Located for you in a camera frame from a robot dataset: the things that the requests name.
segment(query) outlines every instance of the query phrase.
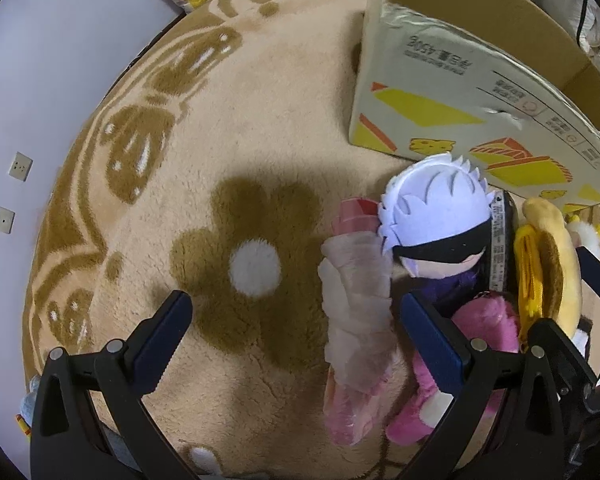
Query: beige rug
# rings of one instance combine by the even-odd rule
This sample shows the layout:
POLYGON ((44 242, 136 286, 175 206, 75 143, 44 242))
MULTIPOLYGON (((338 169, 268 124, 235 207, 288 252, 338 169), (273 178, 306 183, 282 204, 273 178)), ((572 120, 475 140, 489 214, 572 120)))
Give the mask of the beige rug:
MULTIPOLYGON (((408 164, 346 139, 365 3, 211 0, 117 83, 75 141, 40 231, 28 377, 55 346, 127 336, 182 288, 194 323, 144 399, 178 452, 227 476, 395 477, 416 447, 380 429, 336 447, 322 423, 319 247, 340 200, 378 199, 408 164)), ((600 308, 586 308, 600 332, 600 308)), ((407 375, 398 366, 396 406, 407 375)))

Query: tag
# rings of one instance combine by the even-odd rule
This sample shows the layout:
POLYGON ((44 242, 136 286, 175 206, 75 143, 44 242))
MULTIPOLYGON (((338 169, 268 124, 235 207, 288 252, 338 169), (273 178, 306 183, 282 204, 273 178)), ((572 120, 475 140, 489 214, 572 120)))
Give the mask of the tag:
POLYGON ((491 267, 489 290, 504 291, 507 272, 507 225, 505 222, 505 197, 502 190, 495 192, 491 201, 491 267))

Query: wall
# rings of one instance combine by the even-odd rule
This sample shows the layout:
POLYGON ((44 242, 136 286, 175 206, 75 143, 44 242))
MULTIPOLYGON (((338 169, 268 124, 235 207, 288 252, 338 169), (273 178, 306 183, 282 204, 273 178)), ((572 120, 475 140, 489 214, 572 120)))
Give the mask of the wall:
POLYGON ((14 416, 25 393, 21 315, 38 226, 82 122, 116 77, 178 13, 165 0, 0 1, 0 445, 25 474, 29 447, 14 416), (26 182, 8 176, 16 151, 26 182))

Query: screw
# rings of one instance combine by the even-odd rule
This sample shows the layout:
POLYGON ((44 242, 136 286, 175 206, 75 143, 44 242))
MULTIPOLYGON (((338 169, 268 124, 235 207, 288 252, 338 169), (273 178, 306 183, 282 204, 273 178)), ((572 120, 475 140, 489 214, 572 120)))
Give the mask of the screw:
POLYGON ((533 345, 531 347, 531 353, 538 359, 542 359, 544 357, 544 349, 538 345, 533 345))
POLYGON ((478 352, 484 352, 487 349, 487 343, 484 341, 484 339, 476 337, 471 339, 471 348, 478 352))
POLYGON ((49 352, 49 357, 51 357, 53 359, 53 361, 56 361, 62 357, 63 353, 64 353, 64 350, 62 350, 62 348, 60 348, 60 347, 57 347, 57 348, 54 348, 51 352, 49 352))
POLYGON ((112 339, 107 343, 107 352, 115 354, 120 352, 125 344, 120 339, 112 339))

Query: electrical outlet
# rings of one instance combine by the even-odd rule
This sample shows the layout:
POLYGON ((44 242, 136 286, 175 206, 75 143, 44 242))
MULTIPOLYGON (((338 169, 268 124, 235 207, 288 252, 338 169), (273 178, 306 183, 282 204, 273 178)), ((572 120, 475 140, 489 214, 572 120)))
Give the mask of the electrical outlet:
POLYGON ((31 160, 27 155, 16 152, 16 156, 13 159, 9 169, 9 174, 13 178, 17 178, 18 180, 24 182, 27 179, 27 175, 29 174, 32 164, 33 160, 31 160))
POLYGON ((16 213, 9 211, 3 207, 0 207, 0 232, 5 234, 11 233, 11 227, 13 226, 13 218, 16 213))

